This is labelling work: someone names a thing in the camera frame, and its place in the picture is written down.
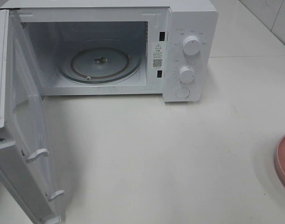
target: control knob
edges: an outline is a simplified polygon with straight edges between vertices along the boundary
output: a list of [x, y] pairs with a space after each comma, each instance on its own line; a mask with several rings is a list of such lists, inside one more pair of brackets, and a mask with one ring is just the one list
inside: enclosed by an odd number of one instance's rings
[[182, 83], [191, 83], [195, 79], [195, 70], [190, 66], [182, 67], [179, 70], [179, 79]]
[[201, 40], [196, 35], [189, 35], [182, 41], [182, 48], [186, 55], [196, 55], [200, 51]]

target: microwave oven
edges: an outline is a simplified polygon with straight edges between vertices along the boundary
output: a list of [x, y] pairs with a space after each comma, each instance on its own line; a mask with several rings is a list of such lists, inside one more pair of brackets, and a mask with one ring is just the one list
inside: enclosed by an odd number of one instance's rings
[[9, 0], [0, 8], [0, 179], [35, 224], [60, 222], [41, 96], [197, 101], [218, 13], [209, 0]]

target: rectangular slot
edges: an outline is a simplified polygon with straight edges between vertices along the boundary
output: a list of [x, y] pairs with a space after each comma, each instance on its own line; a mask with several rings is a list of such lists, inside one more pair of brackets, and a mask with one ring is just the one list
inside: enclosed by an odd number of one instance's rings
[[162, 78], [162, 70], [157, 71], [157, 78]]
[[159, 33], [159, 41], [165, 41], [165, 32]]

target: microwave door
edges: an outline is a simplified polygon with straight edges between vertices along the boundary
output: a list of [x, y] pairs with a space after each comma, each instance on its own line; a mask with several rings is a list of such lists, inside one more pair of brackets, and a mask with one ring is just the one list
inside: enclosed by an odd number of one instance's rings
[[35, 224], [60, 222], [41, 96], [17, 14], [0, 10], [0, 180]]

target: sticker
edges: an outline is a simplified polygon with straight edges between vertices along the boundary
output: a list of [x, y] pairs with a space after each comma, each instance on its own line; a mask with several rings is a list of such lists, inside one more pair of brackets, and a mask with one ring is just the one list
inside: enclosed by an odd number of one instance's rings
[[160, 41], [152, 43], [152, 67], [154, 69], [162, 69], [164, 67], [165, 51], [165, 42]]

